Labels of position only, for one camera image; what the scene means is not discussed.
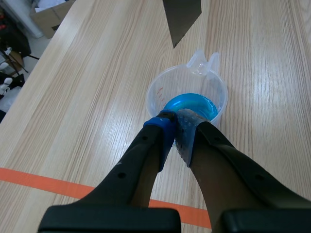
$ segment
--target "red measurement marking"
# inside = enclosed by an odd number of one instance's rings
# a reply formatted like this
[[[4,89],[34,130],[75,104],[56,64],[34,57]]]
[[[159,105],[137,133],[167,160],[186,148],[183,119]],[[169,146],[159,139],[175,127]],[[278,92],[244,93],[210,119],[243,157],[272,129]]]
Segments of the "red measurement marking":
[[[160,93],[160,91],[163,90],[163,87],[161,87],[158,91],[157,91],[157,95]]]

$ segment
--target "blue liquid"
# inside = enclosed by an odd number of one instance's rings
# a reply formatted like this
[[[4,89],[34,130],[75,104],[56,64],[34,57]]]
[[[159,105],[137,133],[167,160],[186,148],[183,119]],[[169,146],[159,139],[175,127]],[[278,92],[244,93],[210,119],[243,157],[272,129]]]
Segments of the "blue liquid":
[[[217,108],[211,100],[194,93],[176,96],[164,107],[164,109],[173,110],[175,112],[182,108],[191,109],[208,120],[213,120],[218,114]]]

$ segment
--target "table surface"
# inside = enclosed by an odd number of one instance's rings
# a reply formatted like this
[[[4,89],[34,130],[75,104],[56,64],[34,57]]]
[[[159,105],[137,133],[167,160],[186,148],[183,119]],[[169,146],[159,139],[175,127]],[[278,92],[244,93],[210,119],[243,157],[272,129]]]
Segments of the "table surface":
[[[0,232],[36,232],[48,206],[98,185],[149,118],[152,79],[198,49],[221,55],[221,131],[311,199],[310,18],[308,0],[203,0],[173,49],[162,1],[76,1],[0,124]],[[210,232],[175,149],[152,199],[179,210],[183,232]]]

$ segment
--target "cable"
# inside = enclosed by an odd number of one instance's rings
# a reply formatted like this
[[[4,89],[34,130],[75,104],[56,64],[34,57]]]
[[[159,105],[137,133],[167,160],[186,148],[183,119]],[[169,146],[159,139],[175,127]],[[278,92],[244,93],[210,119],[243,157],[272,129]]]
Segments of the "cable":
[[[13,59],[14,59],[14,61],[17,63],[17,64],[19,64],[19,66],[26,72],[26,73],[29,73],[13,56],[11,56]]]
[[[39,58],[31,56],[31,55],[28,55],[28,57],[32,57],[32,58],[35,58],[35,59],[39,60]]]

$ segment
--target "screw hole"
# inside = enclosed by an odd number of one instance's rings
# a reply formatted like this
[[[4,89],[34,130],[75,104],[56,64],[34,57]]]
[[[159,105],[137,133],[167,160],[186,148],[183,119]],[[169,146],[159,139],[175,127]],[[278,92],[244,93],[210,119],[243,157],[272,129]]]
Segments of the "screw hole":
[[[264,177],[262,175],[259,175],[259,174],[256,174],[255,175],[255,178],[259,181],[263,181],[264,180]]]
[[[126,174],[125,174],[124,172],[120,172],[120,173],[118,174],[118,177],[119,177],[120,179],[123,179],[123,178],[126,177]]]

